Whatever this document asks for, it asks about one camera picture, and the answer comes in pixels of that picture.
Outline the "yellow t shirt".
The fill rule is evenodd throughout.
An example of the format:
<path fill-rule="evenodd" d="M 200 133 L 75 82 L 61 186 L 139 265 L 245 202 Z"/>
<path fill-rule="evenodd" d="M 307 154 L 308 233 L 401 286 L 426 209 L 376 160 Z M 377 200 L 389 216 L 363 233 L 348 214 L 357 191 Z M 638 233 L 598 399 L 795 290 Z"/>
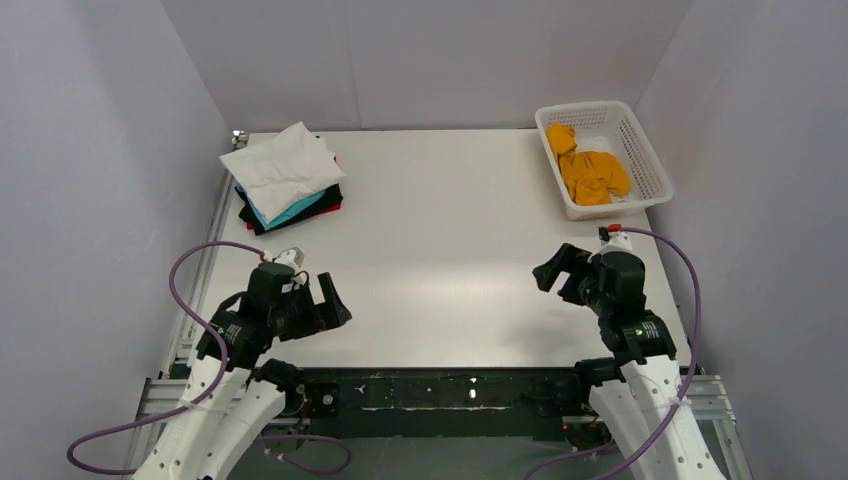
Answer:
<path fill-rule="evenodd" d="M 571 201 L 578 206 L 598 206 L 624 197 L 632 190 L 630 178 L 617 157 L 607 152 L 578 152 L 572 126 L 551 124 L 546 137 Z"/>

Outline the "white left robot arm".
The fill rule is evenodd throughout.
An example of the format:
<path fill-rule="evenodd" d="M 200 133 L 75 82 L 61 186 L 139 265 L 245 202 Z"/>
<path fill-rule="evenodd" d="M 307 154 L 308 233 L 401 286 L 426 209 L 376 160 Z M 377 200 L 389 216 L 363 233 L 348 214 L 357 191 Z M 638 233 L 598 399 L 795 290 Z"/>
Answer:
<path fill-rule="evenodd" d="M 330 273 L 317 277 L 293 261 L 262 262 L 245 290 L 219 304 L 196 346 L 178 412 L 166 424 L 135 479 L 224 479 L 289 404 L 302 416 L 311 400 L 302 369 L 261 357 L 274 341 L 306 338 L 351 320 Z"/>

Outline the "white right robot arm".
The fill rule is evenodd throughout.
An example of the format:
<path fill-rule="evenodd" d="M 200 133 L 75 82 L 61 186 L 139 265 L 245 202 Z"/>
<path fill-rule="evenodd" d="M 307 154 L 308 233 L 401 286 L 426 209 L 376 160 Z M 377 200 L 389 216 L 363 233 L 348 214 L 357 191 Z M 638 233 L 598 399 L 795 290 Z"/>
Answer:
<path fill-rule="evenodd" d="M 576 366 L 589 406 L 624 457 L 605 478 L 623 472 L 636 479 L 722 478 L 686 397 L 692 378 L 681 375 L 668 328 L 646 307 L 643 262 L 621 249 L 592 254 L 564 244 L 533 270 L 542 291 L 562 273 L 568 277 L 559 297 L 597 316 L 611 353 Z"/>

